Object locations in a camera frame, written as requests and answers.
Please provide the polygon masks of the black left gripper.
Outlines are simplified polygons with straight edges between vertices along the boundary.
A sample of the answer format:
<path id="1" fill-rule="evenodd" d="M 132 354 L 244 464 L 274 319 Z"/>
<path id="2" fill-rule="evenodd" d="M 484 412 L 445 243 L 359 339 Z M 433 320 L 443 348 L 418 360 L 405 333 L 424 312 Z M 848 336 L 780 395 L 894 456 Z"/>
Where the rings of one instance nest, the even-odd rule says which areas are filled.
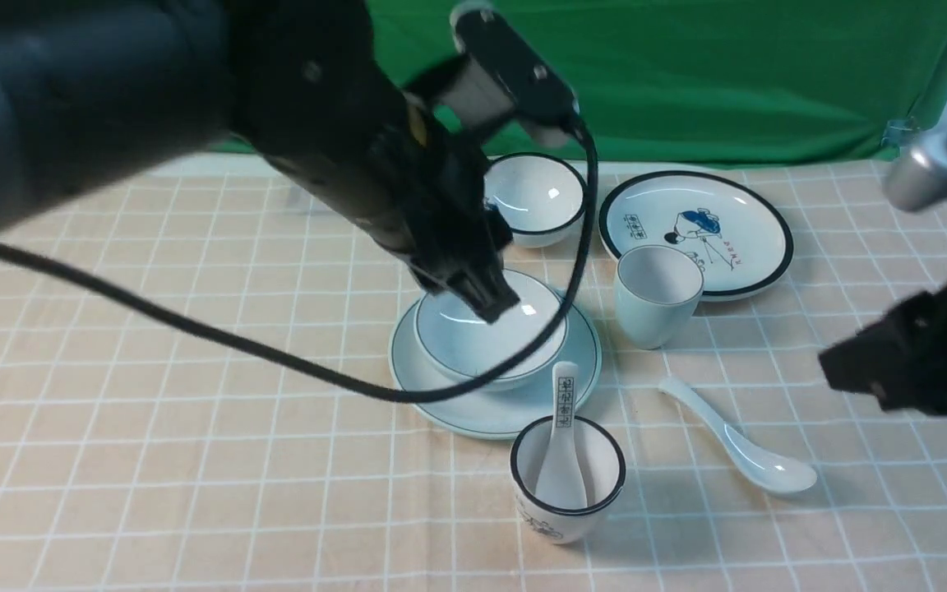
<path id="1" fill-rule="evenodd" d="M 470 135 L 433 124 L 418 139 L 387 127 L 372 143 L 371 162 L 392 201 L 371 236 L 425 292 L 450 292 L 488 325 L 518 306 L 502 263 L 514 236 L 486 201 L 488 158 Z"/>

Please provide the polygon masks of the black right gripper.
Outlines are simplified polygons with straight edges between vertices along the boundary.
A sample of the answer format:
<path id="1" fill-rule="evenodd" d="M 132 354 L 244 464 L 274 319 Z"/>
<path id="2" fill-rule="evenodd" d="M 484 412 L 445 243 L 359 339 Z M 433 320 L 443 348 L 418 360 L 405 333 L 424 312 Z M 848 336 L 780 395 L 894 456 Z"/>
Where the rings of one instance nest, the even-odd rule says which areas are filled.
<path id="1" fill-rule="evenodd" d="M 832 390 L 872 395 L 884 412 L 947 416 L 947 284 L 895 304 L 818 359 Z"/>

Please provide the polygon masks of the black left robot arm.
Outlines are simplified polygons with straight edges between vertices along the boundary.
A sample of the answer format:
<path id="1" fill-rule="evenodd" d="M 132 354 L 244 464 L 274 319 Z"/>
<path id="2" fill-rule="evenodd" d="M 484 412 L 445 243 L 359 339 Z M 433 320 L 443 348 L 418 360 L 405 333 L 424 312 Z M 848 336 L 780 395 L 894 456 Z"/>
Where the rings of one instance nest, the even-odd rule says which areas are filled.
<path id="1" fill-rule="evenodd" d="M 487 161 L 383 72 L 363 1 L 0 1 L 0 232 L 244 140 L 496 321 L 516 305 Z"/>

